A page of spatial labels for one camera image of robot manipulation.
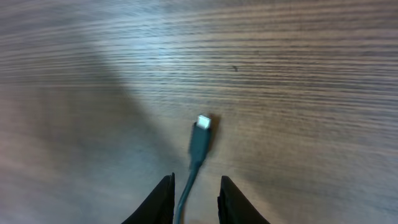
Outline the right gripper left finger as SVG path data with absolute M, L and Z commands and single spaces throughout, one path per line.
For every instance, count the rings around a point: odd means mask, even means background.
M 122 224 L 172 224 L 175 206 L 175 174 L 166 175 Z

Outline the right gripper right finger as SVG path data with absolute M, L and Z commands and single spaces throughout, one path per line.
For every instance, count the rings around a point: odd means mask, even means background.
M 217 198 L 220 224 L 270 224 L 226 175 Z

